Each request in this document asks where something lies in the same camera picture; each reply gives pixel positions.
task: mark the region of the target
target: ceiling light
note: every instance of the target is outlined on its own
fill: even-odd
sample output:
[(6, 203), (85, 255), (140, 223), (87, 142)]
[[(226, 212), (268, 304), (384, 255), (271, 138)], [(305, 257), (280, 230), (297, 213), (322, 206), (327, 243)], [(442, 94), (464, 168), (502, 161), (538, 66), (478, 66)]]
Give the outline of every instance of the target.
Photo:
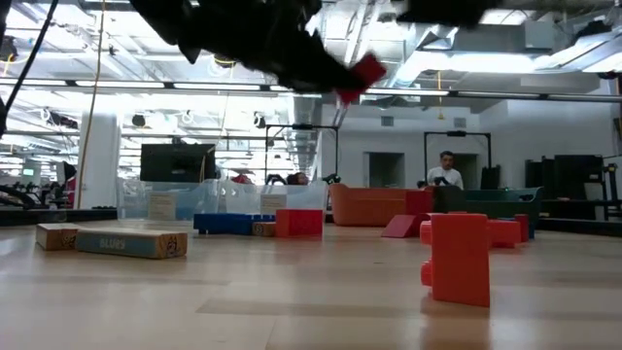
[(369, 88), (365, 93), (405, 96), (446, 96), (449, 91), (418, 88)]
[(484, 92), (484, 91), (459, 91), (460, 97), (482, 97), (482, 98), (539, 98), (537, 93), (524, 92)]
[(622, 102), (622, 96), (619, 95), (550, 94), (548, 99), (575, 102)]
[(64, 81), (59, 80), (42, 80), (42, 79), (26, 79), (23, 81), (27, 86), (44, 86), (44, 87), (64, 87)]
[(17, 83), (17, 79), (0, 79), (0, 85), (15, 85)]
[[(92, 88), (95, 81), (77, 81), (78, 87)], [(158, 82), (106, 82), (99, 81), (97, 86), (100, 88), (164, 88), (164, 83)]]
[(270, 86), (272, 91), (291, 91), (290, 88), (281, 87), (281, 86)]
[[(0, 85), (15, 85), (17, 79), (2, 78)], [(64, 87), (65, 81), (62, 80), (45, 80), (45, 79), (26, 79), (23, 81), (26, 86), (44, 86), (44, 87)]]
[(193, 83), (176, 83), (175, 88), (187, 88), (187, 89), (207, 89), (207, 90), (224, 90), (224, 91), (259, 91), (261, 87), (259, 85), (244, 85), (244, 84), (193, 84)]

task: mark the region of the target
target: wooden block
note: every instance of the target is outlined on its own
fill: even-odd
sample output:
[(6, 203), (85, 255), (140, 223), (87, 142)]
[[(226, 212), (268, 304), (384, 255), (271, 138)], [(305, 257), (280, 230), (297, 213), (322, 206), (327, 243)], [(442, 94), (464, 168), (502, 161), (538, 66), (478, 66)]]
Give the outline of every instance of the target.
[(76, 247), (78, 228), (73, 224), (39, 224), (35, 236), (44, 250), (72, 250)]
[(253, 235), (261, 237), (274, 237), (276, 232), (276, 223), (254, 223)]
[(143, 228), (81, 228), (76, 236), (76, 249), (135, 258), (177, 258), (188, 250), (188, 234)]

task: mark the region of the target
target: fluorescent light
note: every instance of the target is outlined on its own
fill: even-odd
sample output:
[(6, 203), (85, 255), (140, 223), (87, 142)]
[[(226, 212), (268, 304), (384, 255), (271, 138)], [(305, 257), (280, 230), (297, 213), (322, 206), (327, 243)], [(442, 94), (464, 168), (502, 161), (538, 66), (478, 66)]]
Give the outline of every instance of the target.
[(291, 89), (281, 86), (270, 86), (272, 91), (291, 91)]
[(43, 80), (43, 79), (26, 79), (23, 81), (24, 85), (28, 86), (44, 86), (44, 87), (64, 87), (65, 81), (60, 80)]
[(488, 97), (488, 98), (539, 98), (537, 93), (524, 92), (484, 92), (484, 91), (459, 91), (461, 97)]
[(8, 79), (8, 78), (0, 79), (0, 85), (15, 85), (16, 83), (17, 83), (17, 79)]
[[(95, 86), (95, 81), (77, 81), (76, 85), (78, 87), (92, 88)], [(164, 83), (99, 81), (97, 86), (100, 88), (164, 88)]]
[[(0, 85), (15, 85), (17, 79), (2, 78), (0, 79)], [(47, 79), (26, 79), (23, 81), (26, 86), (44, 86), (44, 87), (64, 87), (66, 86), (63, 80), (47, 80)]]
[(207, 90), (224, 90), (224, 91), (259, 91), (261, 87), (259, 85), (244, 85), (244, 84), (193, 84), (193, 83), (175, 83), (175, 88), (187, 88), (187, 89), (207, 89)]
[(575, 102), (622, 102), (622, 96), (619, 95), (550, 94), (548, 99)]
[(585, 73), (605, 73), (619, 71), (622, 68), (622, 52), (612, 54), (601, 61), (583, 69)]
[(369, 88), (365, 93), (406, 96), (446, 96), (449, 91), (418, 88)]

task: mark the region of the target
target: red lego brick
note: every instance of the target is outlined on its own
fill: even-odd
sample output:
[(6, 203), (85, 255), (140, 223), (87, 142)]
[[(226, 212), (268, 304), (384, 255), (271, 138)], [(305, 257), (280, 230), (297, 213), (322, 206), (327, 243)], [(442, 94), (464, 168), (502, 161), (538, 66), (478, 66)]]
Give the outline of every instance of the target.
[(432, 286), (432, 259), (421, 265), (421, 284), (426, 287)]
[(415, 216), (415, 224), (414, 224), (414, 228), (412, 230), (412, 235), (414, 237), (419, 237), (421, 232), (421, 223), (424, 223), (426, 221), (430, 220), (430, 214), (428, 213), (423, 213), (423, 214), (417, 214), (417, 216)]
[(382, 231), (385, 238), (411, 237), (417, 225), (417, 217), (414, 215), (395, 215)]
[(521, 242), (521, 224), (508, 220), (489, 220), (488, 232), (491, 247), (514, 248)]
[(521, 224), (521, 242), (529, 242), (529, 215), (516, 214), (514, 221)]
[(417, 190), (406, 192), (406, 214), (419, 215), (432, 212), (432, 191)]
[(432, 222), (426, 220), (419, 225), (419, 239), (422, 244), (432, 244)]
[(277, 237), (322, 237), (324, 211), (281, 209), (276, 211)]
[(363, 92), (387, 74), (387, 69), (373, 53), (366, 54), (351, 70), (363, 79), (365, 88), (361, 90), (338, 90), (337, 94), (345, 105), (352, 103), (352, 101), (356, 100)]
[(490, 307), (487, 222), (479, 214), (432, 215), (432, 259), (422, 266), (422, 279), (432, 284), (435, 300)]

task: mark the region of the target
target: white pillar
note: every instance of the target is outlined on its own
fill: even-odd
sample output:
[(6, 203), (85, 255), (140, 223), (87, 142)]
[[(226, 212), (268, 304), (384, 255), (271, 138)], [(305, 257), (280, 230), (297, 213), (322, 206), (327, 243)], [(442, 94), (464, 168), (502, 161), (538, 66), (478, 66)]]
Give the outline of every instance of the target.
[(21, 167), (21, 182), (24, 185), (29, 182), (37, 186), (41, 185), (41, 162), (27, 158)]
[(74, 208), (117, 206), (117, 172), (123, 117), (123, 113), (116, 112), (93, 113), (86, 142), (88, 112), (83, 113)]

